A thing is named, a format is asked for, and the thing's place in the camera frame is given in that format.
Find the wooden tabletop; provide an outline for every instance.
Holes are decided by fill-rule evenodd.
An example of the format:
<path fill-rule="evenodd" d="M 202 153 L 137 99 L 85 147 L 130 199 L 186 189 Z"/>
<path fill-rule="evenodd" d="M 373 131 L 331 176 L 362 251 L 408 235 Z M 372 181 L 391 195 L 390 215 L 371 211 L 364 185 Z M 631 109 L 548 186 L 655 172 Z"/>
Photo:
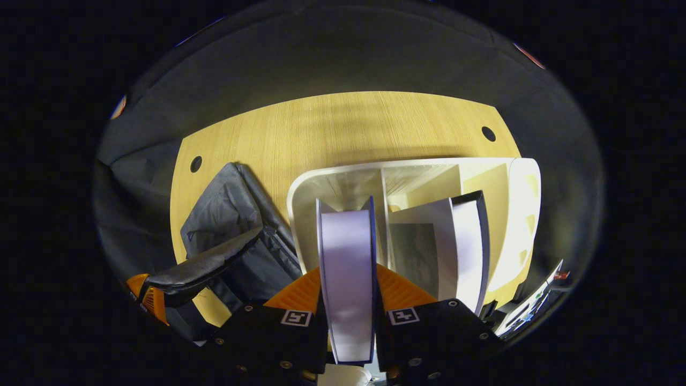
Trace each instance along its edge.
<path fill-rule="evenodd" d="M 495 134 L 495 141 L 486 138 L 483 127 Z M 198 156 L 202 163 L 192 172 L 191 163 Z M 286 194 L 293 180 L 308 170 L 395 159 L 520 156 L 494 107 L 440 95 L 339 93 L 248 111 L 181 143 L 169 209 L 176 261 L 186 260 L 183 223 L 228 162 L 248 165 L 288 222 Z M 516 285 L 502 288 L 508 293 L 515 289 Z M 208 289 L 193 301 L 211 324 L 221 326 L 230 316 Z"/>

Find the white file organizer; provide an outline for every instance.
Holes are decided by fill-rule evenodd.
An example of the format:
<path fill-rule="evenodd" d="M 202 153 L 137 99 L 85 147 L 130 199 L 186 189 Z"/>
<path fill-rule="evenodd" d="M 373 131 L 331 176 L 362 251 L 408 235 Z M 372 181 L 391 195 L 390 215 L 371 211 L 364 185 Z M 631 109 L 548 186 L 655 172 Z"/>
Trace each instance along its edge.
<path fill-rule="evenodd" d="M 490 233 L 488 291 L 515 279 L 531 256 L 541 209 L 541 172 L 528 158 L 442 158 L 310 170 L 292 184 L 287 210 L 303 273 L 318 266 L 316 204 L 359 209 L 374 197 L 377 262 L 394 269 L 388 212 L 484 191 Z"/>

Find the wooden table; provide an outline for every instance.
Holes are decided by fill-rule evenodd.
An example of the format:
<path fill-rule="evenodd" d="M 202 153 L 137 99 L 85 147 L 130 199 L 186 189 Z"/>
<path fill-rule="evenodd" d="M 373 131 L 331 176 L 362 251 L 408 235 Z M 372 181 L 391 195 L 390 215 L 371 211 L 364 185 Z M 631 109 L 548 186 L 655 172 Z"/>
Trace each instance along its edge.
<path fill-rule="evenodd" d="M 495 141 L 484 136 L 484 126 L 495 134 Z M 198 156 L 200 169 L 191 172 L 191 162 Z M 169 209 L 176 261 L 186 259 L 180 235 L 183 223 L 228 162 L 250 166 L 288 221 L 286 194 L 293 180 L 308 170 L 409 158 L 520 156 L 494 107 L 439 95 L 339 93 L 248 111 L 208 126 L 181 143 Z M 498 292 L 514 294 L 517 285 L 506 287 Z M 486 294 L 486 302 L 497 298 L 496 293 Z M 215 326 L 230 317 L 226 306 L 207 288 L 193 302 Z"/>

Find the dark background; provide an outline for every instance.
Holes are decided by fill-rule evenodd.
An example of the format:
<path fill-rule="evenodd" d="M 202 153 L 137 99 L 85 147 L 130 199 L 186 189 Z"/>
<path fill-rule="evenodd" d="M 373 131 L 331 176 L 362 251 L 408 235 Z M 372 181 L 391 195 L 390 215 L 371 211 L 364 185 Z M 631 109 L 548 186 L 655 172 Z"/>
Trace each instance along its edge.
<path fill-rule="evenodd" d="M 221 379 L 221 358 L 143 317 L 115 282 L 95 233 L 91 170 L 128 86 L 175 44 L 247 3 L 3 5 L 8 384 Z M 683 9 L 677 1 L 438 3 L 520 44 L 569 87 L 608 175 L 604 235 L 585 281 L 542 328 L 468 378 L 676 383 Z"/>

